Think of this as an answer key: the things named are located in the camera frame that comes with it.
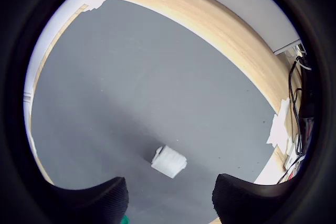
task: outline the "green object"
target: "green object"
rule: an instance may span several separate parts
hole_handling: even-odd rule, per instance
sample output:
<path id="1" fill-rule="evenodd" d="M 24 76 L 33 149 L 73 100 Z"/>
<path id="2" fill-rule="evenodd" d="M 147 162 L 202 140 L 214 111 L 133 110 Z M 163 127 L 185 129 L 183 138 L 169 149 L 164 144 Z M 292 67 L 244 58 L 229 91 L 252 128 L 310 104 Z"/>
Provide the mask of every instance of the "green object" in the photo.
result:
<path id="1" fill-rule="evenodd" d="M 124 217 L 122 218 L 120 224 L 129 224 L 129 223 L 130 223 L 130 220 L 127 218 L 126 215 L 124 215 Z"/>

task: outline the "gray floor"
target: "gray floor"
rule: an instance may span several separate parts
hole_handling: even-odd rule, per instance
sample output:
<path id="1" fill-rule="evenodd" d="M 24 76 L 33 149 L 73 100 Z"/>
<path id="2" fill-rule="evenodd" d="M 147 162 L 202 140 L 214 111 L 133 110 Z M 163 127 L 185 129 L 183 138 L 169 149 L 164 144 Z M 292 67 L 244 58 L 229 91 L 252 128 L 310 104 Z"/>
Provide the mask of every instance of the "gray floor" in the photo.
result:
<path id="1" fill-rule="evenodd" d="M 273 110 L 215 48 L 132 3 L 82 13 L 53 48 L 32 112 L 38 156 L 55 185 L 127 181 L 130 223 L 215 219 L 219 173 L 253 182 L 267 163 Z M 187 157 L 174 179 L 152 169 L 167 144 Z"/>

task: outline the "white wall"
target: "white wall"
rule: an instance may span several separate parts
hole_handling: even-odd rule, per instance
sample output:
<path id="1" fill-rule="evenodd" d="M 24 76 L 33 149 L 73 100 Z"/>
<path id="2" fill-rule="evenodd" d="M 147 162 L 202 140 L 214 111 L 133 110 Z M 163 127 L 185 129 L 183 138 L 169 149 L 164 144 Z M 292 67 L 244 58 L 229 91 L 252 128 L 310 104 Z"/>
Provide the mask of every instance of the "white wall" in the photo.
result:
<path id="1" fill-rule="evenodd" d="M 273 52 L 290 43 L 300 43 L 293 25 L 273 0 L 217 0 L 248 23 Z"/>

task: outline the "black cable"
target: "black cable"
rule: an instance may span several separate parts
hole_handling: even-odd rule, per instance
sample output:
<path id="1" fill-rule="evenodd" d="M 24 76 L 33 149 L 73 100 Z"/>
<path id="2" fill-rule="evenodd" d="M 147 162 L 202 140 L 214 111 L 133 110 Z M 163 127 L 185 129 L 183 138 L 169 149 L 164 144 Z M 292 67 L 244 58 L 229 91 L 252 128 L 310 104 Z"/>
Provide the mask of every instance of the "black cable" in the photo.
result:
<path id="1" fill-rule="evenodd" d="M 300 131 L 300 121 L 299 121 L 299 115 L 298 115 L 298 112 L 296 110 L 296 106 L 295 106 L 295 103 L 296 102 L 296 99 L 294 98 L 294 94 L 293 94 L 293 89 L 292 89 L 292 83 L 291 83 L 291 78 L 292 78 L 292 74 L 294 72 L 294 69 L 295 69 L 295 66 L 296 66 L 296 63 L 297 63 L 297 60 L 300 59 L 300 56 L 298 56 L 296 58 L 296 60 L 294 61 L 293 63 L 293 66 L 291 67 L 290 71 L 289 71 L 289 77 L 288 77 L 288 87 L 289 87 L 289 93 L 290 93 L 290 99 L 292 100 L 293 102 L 293 112 L 294 112 L 294 116 L 295 116 L 295 119 L 296 119 L 296 122 L 298 124 L 298 135 L 299 135 L 299 139 L 298 139 L 298 146 L 296 148 L 296 154 L 298 156 L 302 156 L 302 153 L 301 153 L 301 148 L 302 148 L 302 135 L 301 135 L 301 131 Z"/>
<path id="2" fill-rule="evenodd" d="M 296 164 L 296 162 L 300 159 L 301 156 L 298 156 L 297 159 L 293 162 L 293 164 L 291 164 L 291 166 L 289 166 L 288 170 L 285 172 L 285 174 L 283 174 L 283 176 L 279 179 L 279 181 L 277 182 L 277 185 L 283 180 L 283 178 L 287 175 L 288 171 L 291 169 L 291 167 Z"/>
<path id="3" fill-rule="evenodd" d="M 298 144 L 296 145 L 296 149 L 295 149 L 295 152 L 296 154 L 298 155 L 297 159 L 293 162 L 293 164 L 291 164 L 291 166 L 289 166 L 289 168 L 287 169 L 287 171 L 285 172 L 285 174 L 279 179 L 279 181 L 277 182 L 277 184 L 279 184 L 283 178 L 287 175 L 288 171 L 291 169 L 291 167 L 296 164 L 296 162 L 300 159 L 300 157 L 303 156 L 303 153 L 301 152 L 302 151 L 302 135 L 301 135 L 301 131 L 300 131 L 300 121 L 299 121 L 299 115 L 298 115 L 298 112 L 296 110 L 296 101 L 297 101 L 297 98 L 298 98 L 298 91 L 302 91 L 302 88 L 297 88 L 295 90 L 295 98 L 294 98 L 294 93 L 293 93 L 293 89 L 292 89 L 292 82 L 291 82 L 291 79 L 292 79 L 292 75 L 293 75 L 293 72 L 294 72 L 294 69 L 295 69 L 295 66 L 296 66 L 296 63 L 297 61 L 300 59 L 300 56 L 298 56 L 296 58 L 296 60 L 294 61 L 290 71 L 289 71 L 289 77 L 288 77 L 288 88 L 289 88 L 289 93 L 290 93 L 290 97 L 289 99 L 292 100 L 293 102 L 293 112 L 294 112 L 294 116 L 295 116 L 295 119 L 296 119 L 296 122 L 298 124 L 298 135 L 299 135 L 299 139 L 298 139 Z"/>

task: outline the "white paper scrap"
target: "white paper scrap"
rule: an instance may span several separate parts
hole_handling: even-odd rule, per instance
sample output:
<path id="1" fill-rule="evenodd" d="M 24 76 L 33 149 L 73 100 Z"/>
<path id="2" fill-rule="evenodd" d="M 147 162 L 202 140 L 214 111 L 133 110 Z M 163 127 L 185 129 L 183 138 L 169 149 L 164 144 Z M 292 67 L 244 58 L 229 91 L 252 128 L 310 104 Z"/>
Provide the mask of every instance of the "white paper scrap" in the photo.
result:
<path id="1" fill-rule="evenodd" d="M 275 148 L 279 146 L 282 153 L 286 152 L 288 133 L 285 127 L 285 120 L 289 109 L 289 98 L 281 100 L 281 106 L 278 115 L 274 115 L 272 127 L 269 133 L 267 144 L 272 144 Z"/>
<path id="2" fill-rule="evenodd" d="M 160 147 L 156 150 L 152 161 L 152 168 L 170 178 L 174 178 L 186 166 L 186 157 L 167 145 L 164 148 Z"/>

